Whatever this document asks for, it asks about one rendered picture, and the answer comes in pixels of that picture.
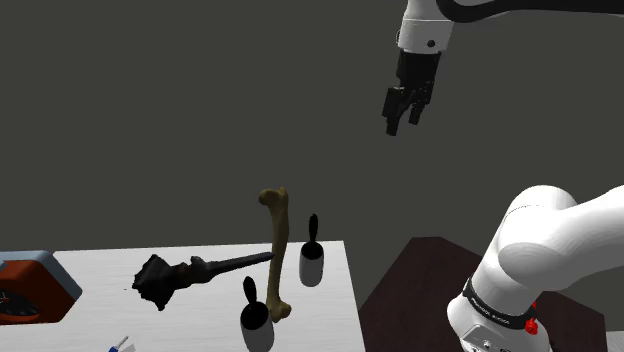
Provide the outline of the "dark maroon robot stand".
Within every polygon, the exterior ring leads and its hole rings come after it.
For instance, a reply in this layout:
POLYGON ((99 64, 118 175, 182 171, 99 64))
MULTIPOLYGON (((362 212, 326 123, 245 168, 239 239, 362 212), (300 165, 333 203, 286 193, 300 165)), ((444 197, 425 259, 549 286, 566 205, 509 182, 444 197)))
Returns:
MULTIPOLYGON (((359 309, 366 352, 464 352, 447 319, 481 257, 441 237, 411 239, 359 309)), ((559 293, 537 299, 555 352, 608 352, 604 316, 559 293)))

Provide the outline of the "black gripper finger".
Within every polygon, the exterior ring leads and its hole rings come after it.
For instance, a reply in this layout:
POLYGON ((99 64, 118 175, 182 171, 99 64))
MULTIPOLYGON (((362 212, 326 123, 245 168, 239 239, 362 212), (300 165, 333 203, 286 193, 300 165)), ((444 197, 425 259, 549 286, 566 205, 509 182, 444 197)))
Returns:
POLYGON ((432 91, 430 89, 421 89, 414 91, 410 98, 411 111, 408 122, 417 125, 420 121, 422 112, 430 103, 432 91))
POLYGON ((405 111, 410 107, 413 91, 403 87, 390 87, 387 89, 382 116, 386 119, 386 134, 396 136, 399 121, 405 111))

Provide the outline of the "red and grey-blue scale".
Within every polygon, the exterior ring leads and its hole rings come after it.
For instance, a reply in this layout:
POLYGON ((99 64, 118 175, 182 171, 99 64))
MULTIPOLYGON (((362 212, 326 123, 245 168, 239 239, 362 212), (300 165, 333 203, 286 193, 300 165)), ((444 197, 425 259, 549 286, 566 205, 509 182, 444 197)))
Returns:
POLYGON ((60 322, 82 293, 54 251, 0 251, 0 326, 60 322))

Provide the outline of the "tan long bone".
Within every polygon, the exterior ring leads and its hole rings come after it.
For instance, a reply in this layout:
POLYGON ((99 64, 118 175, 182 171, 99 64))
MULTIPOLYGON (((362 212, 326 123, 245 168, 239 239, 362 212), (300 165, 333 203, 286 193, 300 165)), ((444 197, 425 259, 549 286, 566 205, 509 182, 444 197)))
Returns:
POLYGON ((287 318, 292 307, 280 297, 281 272, 286 248, 289 241, 289 196, 284 187, 264 189, 259 193, 258 201, 268 208, 272 223, 272 253, 270 260, 266 306, 273 323, 287 318))

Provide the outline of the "black dagger with ornate hilt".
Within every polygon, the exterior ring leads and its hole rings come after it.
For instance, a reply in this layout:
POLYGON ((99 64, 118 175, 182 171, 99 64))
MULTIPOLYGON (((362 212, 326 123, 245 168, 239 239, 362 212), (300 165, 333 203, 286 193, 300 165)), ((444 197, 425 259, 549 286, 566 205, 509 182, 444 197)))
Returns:
POLYGON ((192 256, 190 263, 169 265, 162 257, 152 254, 134 275, 132 288, 142 299, 154 303, 159 311, 163 311, 177 290, 208 283, 220 274, 267 262, 273 257, 272 252, 220 261, 205 261, 199 256, 192 256))

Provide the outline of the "blue and white pen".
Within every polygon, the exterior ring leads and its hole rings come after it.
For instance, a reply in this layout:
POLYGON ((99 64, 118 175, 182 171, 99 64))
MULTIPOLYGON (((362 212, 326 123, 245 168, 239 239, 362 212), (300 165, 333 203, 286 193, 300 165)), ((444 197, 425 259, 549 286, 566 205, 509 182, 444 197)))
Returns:
POLYGON ((120 342, 111 346, 108 352, 137 352, 133 343, 127 345, 128 336, 124 336, 120 342))

